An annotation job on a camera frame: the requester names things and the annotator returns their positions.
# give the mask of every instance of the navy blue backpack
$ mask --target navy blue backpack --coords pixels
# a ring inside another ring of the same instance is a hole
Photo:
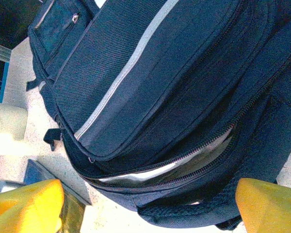
[[[151,224],[232,230],[287,160],[291,0],[47,0],[28,34],[44,140]]]

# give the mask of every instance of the blue edge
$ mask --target blue edge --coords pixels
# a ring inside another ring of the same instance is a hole
[[[4,64],[4,70],[3,70],[3,78],[2,78],[2,83],[1,83],[1,91],[0,91],[0,103],[3,101],[3,93],[5,89],[5,84],[6,84],[6,78],[8,76],[8,69],[9,69],[9,63]]]

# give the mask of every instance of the backpack strap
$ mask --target backpack strap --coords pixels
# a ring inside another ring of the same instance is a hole
[[[35,80],[27,82],[26,91],[34,89],[35,87],[39,85],[39,83],[40,83],[39,79],[35,79]]]
[[[60,141],[62,139],[61,135],[61,130],[60,129],[49,129],[43,140],[50,145],[50,149],[52,151],[55,150],[55,140]]]
[[[240,224],[242,220],[243,220],[242,217],[238,215],[237,217],[234,217],[228,221],[216,224],[215,226],[222,231],[232,231],[238,226],[238,224]]]

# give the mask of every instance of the speckled floor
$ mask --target speckled floor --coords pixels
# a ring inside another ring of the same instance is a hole
[[[27,159],[39,161],[55,176],[79,193],[83,198],[91,201],[94,215],[87,221],[87,232],[222,232],[214,226],[196,229],[164,229],[152,226],[142,220],[137,213],[126,210],[113,201],[99,194],[94,188],[86,184],[72,169],[62,143],[57,145],[56,151],[51,152],[49,145],[43,142],[47,129],[57,127],[56,123],[47,115],[43,100],[36,89],[25,92],[26,82],[34,79],[32,69],[32,54],[29,40],[25,39],[18,45],[11,55],[6,90],[3,102],[26,108],[28,123],[24,143],[29,150],[16,151],[17,155],[0,156],[0,179],[23,181]],[[280,185],[291,187],[291,155],[278,176]],[[235,233],[245,233],[243,224],[234,230]]]

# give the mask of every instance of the zipper pull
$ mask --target zipper pull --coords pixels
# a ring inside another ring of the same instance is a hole
[[[88,157],[88,160],[89,160],[89,162],[90,162],[91,164],[93,164],[93,163],[95,162],[95,160],[92,161],[91,157]]]
[[[79,14],[78,13],[73,14],[73,16],[72,16],[72,22],[74,24],[76,24],[76,22],[78,22],[78,19],[79,19]]]

